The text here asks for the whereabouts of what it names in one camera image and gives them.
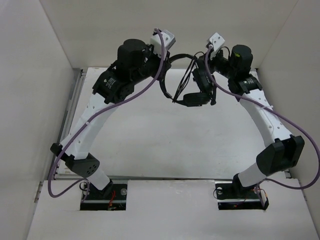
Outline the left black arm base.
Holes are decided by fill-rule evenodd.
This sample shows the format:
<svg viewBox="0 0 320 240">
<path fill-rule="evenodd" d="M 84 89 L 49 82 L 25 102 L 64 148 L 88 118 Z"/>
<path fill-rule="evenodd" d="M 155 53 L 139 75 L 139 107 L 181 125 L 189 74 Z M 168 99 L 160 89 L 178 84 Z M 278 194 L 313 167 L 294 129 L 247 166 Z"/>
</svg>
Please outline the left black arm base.
<svg viewBox="0 0 320 240">
<path fill-rule="evenodd" d="M 81 211 L 125 211 L 127 208 L 128 184 L 126 182 L 114 183 L 111 192 L 103 196 L 91 183 L 81 183 L 79 185 Z"/>
</svg>

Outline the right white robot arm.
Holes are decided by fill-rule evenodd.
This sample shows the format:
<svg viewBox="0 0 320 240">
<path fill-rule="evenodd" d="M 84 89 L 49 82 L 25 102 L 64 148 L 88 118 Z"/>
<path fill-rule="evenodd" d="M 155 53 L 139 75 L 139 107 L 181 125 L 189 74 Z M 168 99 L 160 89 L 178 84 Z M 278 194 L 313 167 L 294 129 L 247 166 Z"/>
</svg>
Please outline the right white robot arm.
<svg viewBox="0 0 320 240">
<path fill-rule="evenodd" d="M 259 80 L 251 74 L 253 54 L 245 45 L 232 48 L 228 58 L 220 47 L 207 45 L 204 64 L 215 87 L 236 98 L 257 127 L 264 150 L 255 163 L 232 179 L 232 193 L 243 197 L 267 177 L 297 165 L 305 146 L 300 135 L 293 135 L 282 123 L 284 117 L 274 112 Z"/>
</svg>

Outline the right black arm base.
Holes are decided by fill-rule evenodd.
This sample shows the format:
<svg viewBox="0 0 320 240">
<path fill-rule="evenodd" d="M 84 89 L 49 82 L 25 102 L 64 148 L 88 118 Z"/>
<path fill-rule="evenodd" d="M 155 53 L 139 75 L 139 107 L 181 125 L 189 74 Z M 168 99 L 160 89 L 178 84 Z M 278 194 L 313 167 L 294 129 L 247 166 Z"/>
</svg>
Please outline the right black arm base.
<svg viewBox="0 0 320 240">
<path fill-rule="evenodd" d="M 217 207 L 221 211 L 265 211 L 270 205 L 266 191 L 260 188 L 260 186 L 236 191 L 231 181 L 217 181 L 215 182 L 215 189 L 212 195 L 217 200 Z"/>
</svg>

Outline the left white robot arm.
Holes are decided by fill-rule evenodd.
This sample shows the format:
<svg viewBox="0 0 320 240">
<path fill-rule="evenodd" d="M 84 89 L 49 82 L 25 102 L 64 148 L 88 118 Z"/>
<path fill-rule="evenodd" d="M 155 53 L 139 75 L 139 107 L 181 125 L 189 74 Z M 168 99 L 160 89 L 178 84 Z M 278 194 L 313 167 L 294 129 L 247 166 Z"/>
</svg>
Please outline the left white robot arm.
<svg viewBox="0 0 320 240">
<path fill-rule="evenodd" d="M 82 177 L 100 198 L 111 195 L 113 181 L 91 153 L 91 146 L 111 114 L 121 105 L 142 95 L 160 80 L 171 67 L 169 49 L 176 42 L 168 35 L 154 35 L 149 43 L 127 39 L 117 49 L 116 60 L 98 77 L 92 87 L 83 114 L 70 133 L 53 143 L 50 151 L 55 164 L 66 167 Z"/>
</svg>

